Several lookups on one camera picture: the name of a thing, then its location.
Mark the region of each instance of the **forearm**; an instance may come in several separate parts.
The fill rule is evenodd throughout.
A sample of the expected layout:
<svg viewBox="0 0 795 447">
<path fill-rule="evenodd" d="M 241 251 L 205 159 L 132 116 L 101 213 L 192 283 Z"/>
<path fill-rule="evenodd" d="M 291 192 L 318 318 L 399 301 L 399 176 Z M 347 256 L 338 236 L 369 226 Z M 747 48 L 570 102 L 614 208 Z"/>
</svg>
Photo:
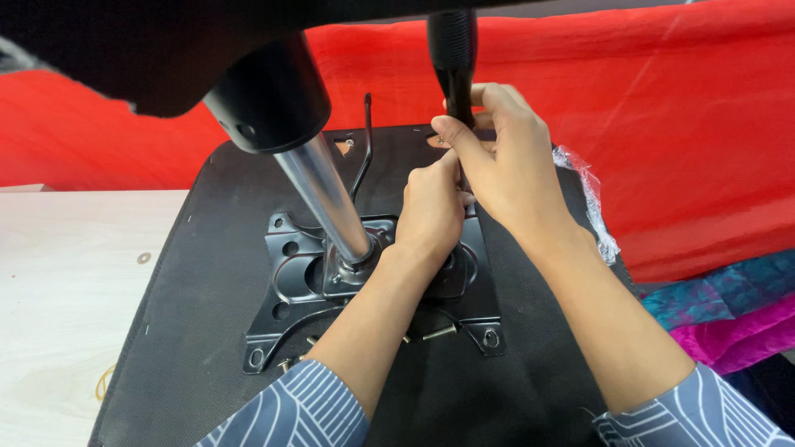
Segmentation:
<svg viewBox="0 0 795 447">
<path fill-rule="evenodd" d="M 362 290 L 307 354 L 334 371 L 368 418 L 433 277 L 429 272 L 438 270 L 439 266 L 417 262 L 417 253 L 402 246 L 386 249 Z"/>
<path fill-rule="evenodd" d="M 610 411 L 655 398 L 693 371 L 690 357 L 613 275 L 583 228 L 520 244 L 557 297 Z"/>
</svg>

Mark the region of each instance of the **person's right hand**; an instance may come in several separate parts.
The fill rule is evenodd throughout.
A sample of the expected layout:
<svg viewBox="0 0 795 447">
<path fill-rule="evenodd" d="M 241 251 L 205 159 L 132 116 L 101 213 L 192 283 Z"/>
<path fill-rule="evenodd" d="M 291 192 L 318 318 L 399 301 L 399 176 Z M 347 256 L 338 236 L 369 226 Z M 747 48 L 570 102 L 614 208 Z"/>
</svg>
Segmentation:
<svg viewBox="0 0 795 447">
<path fill-rule="evenodd" d="M 458 153 L 478 202 L 525 250 L 581 233 L 560 190 L 546 123 L 510 85 L 475 84 L 471 99 L 486 108 L 475 114 L 476 127 L 495 129 L 496 142 L 481 142 L 451 116 L 431 126 Z"/>
</svg>

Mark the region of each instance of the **striped sleeve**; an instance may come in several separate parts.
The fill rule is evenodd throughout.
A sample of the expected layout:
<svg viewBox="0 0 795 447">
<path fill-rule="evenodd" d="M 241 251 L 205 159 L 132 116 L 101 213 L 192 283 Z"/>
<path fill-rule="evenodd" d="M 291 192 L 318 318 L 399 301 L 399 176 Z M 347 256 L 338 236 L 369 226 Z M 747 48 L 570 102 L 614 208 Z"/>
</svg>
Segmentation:
<svg viewBox="0 0 795 447">
<path fill-rule="evenodd" d="M 605 413 L 593 424 L 606 445 L 795 446 L 790 436 L 703 364 L 640 410 Z"/>
<path fill-rule="evenodd" d="M 369 423 L 345 384 L 306 360 L 256 395 L 196 447 L 358 446 Z"/>
</svg>

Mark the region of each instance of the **plastic wrap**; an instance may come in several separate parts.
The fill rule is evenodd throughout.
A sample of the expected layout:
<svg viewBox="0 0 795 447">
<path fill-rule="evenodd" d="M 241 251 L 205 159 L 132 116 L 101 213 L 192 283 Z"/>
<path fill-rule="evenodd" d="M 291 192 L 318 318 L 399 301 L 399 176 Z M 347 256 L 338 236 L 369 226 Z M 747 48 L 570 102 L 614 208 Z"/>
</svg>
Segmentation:
<svg viewBox="0 0 795 447">
<path fill-rule="evenodd" d="M 555 165 L 561 168 L 577 171 L 583 182 L 583 192 L 588 203 L 588 220 L 591 221 L 599 237 L 599 253 L 608 266 L 615 264 L 615 256 L 619 253 L 619 245 L 613 236 L 607 232 L 607 226 L 602 219 L 602 202 L 599 201 L 599 179 L 588 170 L 591 165 L 586 163 L 579 155 L 566 146 L 558 146 L 553 151 Z"/>
</svg>

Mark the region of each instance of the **white wooden board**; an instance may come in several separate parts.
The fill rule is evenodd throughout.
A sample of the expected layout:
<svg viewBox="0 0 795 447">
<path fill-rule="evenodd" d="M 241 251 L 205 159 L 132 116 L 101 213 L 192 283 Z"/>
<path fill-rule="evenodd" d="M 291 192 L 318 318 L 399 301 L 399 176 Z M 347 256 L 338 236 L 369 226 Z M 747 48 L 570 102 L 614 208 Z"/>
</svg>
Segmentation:
<svg viewBox="0 0 795 447">
<path fill-rule="evenodd" d="M 95 386 L 187 193 L 0 194 L 2 445 L 87 444 Z"/>
</svg>

